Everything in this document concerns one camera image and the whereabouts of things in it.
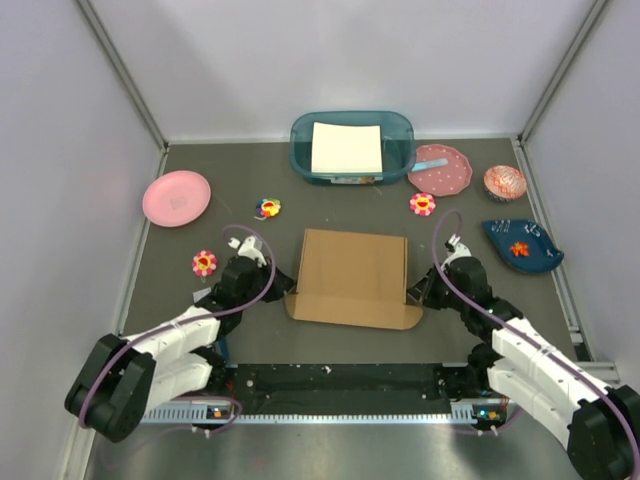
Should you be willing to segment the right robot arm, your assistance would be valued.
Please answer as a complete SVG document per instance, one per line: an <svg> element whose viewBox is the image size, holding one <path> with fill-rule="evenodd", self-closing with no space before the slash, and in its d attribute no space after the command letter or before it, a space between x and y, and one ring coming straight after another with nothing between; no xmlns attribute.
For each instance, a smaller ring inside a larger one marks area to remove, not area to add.
<svg viewBox="0 0 640 480"><path fill-rule="evenodd" d="M466 372L474 393L513 400L558 441L581 478L638 478L638 392L570 361L520 310L494 295L477 258L453 256L433 265L407 294L427 309L456 311L480 339Z"/></svg>

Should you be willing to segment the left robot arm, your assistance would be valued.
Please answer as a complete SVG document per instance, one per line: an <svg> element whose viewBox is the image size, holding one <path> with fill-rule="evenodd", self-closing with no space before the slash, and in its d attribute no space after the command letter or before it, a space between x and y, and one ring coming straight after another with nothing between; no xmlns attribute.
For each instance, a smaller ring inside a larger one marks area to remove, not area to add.
<svg viewBox="0 0 640 480"><path fill-rule="evenodd" d="M174 319L129 337L101 337L66 395L65 410L117 443L170 400L197 390L220 394L227 374L214 344L240 324L246 309L282 299L295 284L271 261L233 257L219 281Z"/></svg>

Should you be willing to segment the brown cardboard box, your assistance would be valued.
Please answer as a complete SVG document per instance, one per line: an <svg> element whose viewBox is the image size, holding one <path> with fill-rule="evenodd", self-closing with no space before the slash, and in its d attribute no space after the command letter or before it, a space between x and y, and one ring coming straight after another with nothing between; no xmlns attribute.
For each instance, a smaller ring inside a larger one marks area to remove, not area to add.
<svg viewBox="0 0 640 480"><path fill-rule="evenodd" d="M406 331L423 315L407 300L407 275L404 237L308 229L286 311L297 321Z"/></svg>

